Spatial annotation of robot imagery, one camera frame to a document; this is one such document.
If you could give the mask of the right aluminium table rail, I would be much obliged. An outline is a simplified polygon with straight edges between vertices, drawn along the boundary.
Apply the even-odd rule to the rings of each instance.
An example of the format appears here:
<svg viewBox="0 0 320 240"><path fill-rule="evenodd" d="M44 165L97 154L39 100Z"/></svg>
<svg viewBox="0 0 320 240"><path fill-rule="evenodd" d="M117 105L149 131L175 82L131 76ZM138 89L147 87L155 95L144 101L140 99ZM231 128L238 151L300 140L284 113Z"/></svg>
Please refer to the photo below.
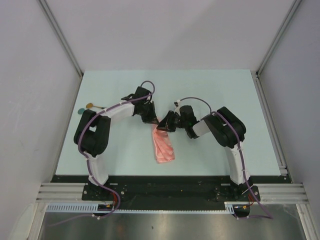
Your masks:
<svg viewBox="0 0 320 240"><path fill-rule="evenodd" d="M266 122L267 130L278 163L278 167L282 176L290 176L290 170L287 165L286 157L280 142L279 134L276 129L275 121L267 101L267 96L263 89L260 77L255 71L251 71L251 77L255 86L255 90L260 102L264 120Z"/></svg>

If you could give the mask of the right aluminium frame post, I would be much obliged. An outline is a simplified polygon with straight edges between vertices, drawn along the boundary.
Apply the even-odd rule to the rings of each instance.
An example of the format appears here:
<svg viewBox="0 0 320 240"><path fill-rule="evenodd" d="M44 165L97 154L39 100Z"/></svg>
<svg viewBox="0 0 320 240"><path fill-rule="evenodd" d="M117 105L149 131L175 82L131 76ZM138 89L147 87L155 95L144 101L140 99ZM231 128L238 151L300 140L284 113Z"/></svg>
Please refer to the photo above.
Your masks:
<svg viewBox="0 0 320 240"><path fill-rule="evenodd" d="M298 12L301 4L303 3L303 0L294 0L286 13L282 23L280 24L280 27L278 28L274 38L272 39L272 42L270 46L268 47L261 63L259 64L257 70L255 71L256 76L259 78L261 74L263 73L265 67L267 66L268 62L270 61L271 57L275 53L278 45L280 44L280 41L284 37L286 31L288 30L291 22L293 21L296 13Z"/></svg>

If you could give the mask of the left aluminium frame post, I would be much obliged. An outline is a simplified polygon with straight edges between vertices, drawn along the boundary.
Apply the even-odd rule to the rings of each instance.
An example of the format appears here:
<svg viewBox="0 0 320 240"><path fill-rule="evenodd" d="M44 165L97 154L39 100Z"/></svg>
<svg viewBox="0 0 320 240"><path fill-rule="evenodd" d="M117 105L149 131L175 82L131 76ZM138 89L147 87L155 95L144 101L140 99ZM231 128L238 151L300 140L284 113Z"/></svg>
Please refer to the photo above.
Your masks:
<svg viewBox="0 0 320 240"><path fill-rule="evenodd" d="M50 8L50 5L47 0L37 0L36 1L42 10L44 16L46 17L53 33L55 34L57 40L59 41L63 51L65 52L68 60L70 61L72 67L74 68L76 74L79 76L80 79L83 78L84 73L81 70L81 67L72 51L72 48L70 47L53 11Z"/></svg>

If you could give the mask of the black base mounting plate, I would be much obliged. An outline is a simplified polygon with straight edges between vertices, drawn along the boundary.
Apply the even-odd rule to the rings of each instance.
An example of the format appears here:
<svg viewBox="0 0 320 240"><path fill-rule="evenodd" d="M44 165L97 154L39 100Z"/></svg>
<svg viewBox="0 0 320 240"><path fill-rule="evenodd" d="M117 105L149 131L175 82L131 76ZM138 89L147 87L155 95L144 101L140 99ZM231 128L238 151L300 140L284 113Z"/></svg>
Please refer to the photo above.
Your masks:
<svg viewBox="0 0 320 240"><path fill-rule="evenodd" d="M260 199L259 189L249 185L236 185L228 176L110 176L104 187L87 182L82 200L115 202L119 197L129 205L143 203L204 203L246 202Z"/></svg>

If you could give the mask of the front aluminium cross rail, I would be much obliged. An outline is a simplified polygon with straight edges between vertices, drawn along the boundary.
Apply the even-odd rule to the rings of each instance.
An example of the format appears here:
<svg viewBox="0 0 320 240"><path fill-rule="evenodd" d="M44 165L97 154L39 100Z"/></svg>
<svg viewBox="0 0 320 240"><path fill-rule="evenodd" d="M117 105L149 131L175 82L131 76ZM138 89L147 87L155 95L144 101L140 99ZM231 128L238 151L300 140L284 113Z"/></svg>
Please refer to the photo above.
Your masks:
<svg viewBox="0 0 320 240"><path fill-rule="evenodd" d="M85 183L42 183L36 201L48 203L80 203ZM308 204L301 183L257 184L263 204Z"/></svg>

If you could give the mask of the pink satin napkin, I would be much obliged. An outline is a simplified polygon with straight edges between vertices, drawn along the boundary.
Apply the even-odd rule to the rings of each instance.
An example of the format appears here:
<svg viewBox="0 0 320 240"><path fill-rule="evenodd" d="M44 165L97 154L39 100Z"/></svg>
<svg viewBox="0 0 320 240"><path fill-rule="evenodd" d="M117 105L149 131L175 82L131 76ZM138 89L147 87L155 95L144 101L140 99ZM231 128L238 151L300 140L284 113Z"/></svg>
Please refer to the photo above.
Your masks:
<svg viewBox="0 0 320 240"><path fill-rule="evenodd" d="M169 135L166 131L157 129L157 125L152 125L151 131L155 160L158 164L169 163L175 160L175 152Z"/></svg>

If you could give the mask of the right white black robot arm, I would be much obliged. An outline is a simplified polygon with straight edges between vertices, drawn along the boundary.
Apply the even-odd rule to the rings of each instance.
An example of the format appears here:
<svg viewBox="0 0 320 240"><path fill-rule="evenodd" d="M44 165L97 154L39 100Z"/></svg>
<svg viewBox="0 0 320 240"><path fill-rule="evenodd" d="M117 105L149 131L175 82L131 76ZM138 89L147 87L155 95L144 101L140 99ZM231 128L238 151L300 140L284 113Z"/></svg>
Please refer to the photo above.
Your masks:
<svg viewBox="0 0 320 240"><path fill-rule="evenodd" d="M246 185L249 185L251 175L246 169L243 151L247 129L227 107L223 106L198 120L190 105L179 106L174 111L170 110L156 129L170 133L176 129L184 129L191 139L211 133L224 147L227 155L229 176L235 184L230 188L231 196L237 201L242 201L248 196L249 189Z"/></svg>

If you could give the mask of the aluminium frame post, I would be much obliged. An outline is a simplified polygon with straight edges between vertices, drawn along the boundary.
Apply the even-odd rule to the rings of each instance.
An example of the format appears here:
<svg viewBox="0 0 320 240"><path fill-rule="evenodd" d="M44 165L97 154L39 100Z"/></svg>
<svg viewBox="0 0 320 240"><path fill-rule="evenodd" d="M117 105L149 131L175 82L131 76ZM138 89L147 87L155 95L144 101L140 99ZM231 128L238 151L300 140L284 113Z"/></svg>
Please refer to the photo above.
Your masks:
<svg viewBox="0 0 320 240"><path fill-rule="evenodd" d="M291 22L293 21L296 13L298 12L301 4L303 3L303 0L294 0L286 13L282 23L280 24L280 27L278 28L274 38L272 39L272 42L270 46L268 47L261 63L259 64L257 70L255 71L256 76L259 78L261 74L263 73L265 67L267 66L268 62L270 61L271 57L275 53L278 45L280 44L280 41L284 37L286 31L288 30Z"/></svg>
<svg viewBox="0 0 320 240"><path fill-rule="evenodd" d="M83 78L84 73L81 70L81 67L72 51L72 48L70 47L53 11L50 8L50 5L47 0L37 0L36 1L42 10L44 16L46 17L53 33L55 34L57 40L59 41L63 51L65 52L68 60L70 61L72 67L74 68L76 74L79 76L80 79Z"/></svg>

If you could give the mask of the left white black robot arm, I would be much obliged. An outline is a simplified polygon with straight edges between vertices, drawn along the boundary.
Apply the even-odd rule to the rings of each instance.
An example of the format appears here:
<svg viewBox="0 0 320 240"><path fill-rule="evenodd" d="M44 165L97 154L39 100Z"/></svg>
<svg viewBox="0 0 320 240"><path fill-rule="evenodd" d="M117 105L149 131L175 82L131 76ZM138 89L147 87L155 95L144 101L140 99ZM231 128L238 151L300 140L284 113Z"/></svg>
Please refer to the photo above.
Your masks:
<svg viewBox="0 0 320 240"><path fill-rule="evenodd" d="M105 200L111 193L111 188L105 184L109 175L104 161L99 159L108 146L111 126L135 115L139 115L145 124L158 124L152 100L154 92L140 85L135 93L123 97L109 108L99 112L90 109L83 112L73 141L86 160L88 180L95 185L93 194L98 199Z"/></svg>

